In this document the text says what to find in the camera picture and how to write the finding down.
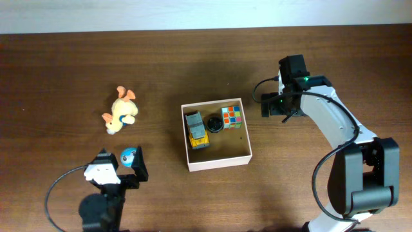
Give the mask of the blue ball toy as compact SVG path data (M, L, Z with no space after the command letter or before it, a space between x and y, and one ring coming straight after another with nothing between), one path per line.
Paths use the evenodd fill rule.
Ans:
M136 155L136 148L126 148L120 156L121 163L125 166L130 168Z

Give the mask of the yellow plush bunny toy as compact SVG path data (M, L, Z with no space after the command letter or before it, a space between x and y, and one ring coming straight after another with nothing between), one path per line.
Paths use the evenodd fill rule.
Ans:
M133 102L136 99L135 93L123 86L118 86L117 92L118 98L111 106L111 113L102 114L109 135L114 135L124 126L134 124L138 114L138 106Z

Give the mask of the yellow grey toy truck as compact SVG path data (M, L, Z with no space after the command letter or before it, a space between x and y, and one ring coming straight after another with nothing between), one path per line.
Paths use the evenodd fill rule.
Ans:
M206 148L210 145L209 136L199 111L185 115L189 141L194 150Z

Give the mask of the colourful puzzle cube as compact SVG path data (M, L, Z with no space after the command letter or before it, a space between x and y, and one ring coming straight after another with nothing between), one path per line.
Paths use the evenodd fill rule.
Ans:
M243 124L239 106L223 107L221 109L224 130L240 129Z

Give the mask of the black round cap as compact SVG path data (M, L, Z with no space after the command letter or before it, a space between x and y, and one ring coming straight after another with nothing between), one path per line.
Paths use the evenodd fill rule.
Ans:
M223 129L223 121L217 116L210 117L207 120L206 127L211 133L218 133Z

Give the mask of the white cardboard box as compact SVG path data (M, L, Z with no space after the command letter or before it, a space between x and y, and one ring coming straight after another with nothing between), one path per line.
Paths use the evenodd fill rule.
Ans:
M223 107L239 106L243 124L240 129L224 130L211 133L206 123L210 117L217 116L222 119ZM247 122L243 110L242 100L225 99L218 101L184 104L181 106L183 132L185 139L185 152L189 171L224 168L229 166L246 165L252 158L252 148L248 136ZM199 111L209 136L210 145L206 148L194 150L189 141L189 132L185 115Z

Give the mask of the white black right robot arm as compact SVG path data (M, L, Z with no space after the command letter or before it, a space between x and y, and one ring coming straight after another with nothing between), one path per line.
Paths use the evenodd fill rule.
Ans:
M332 147L312 174L312 193L322 212L302 230L353 231L361 221L395 206L400 162L395 140L381 139L360 123L325 76L310 74L302 55L281 59L272 80L278 91L261 95L262 116L307 116Z

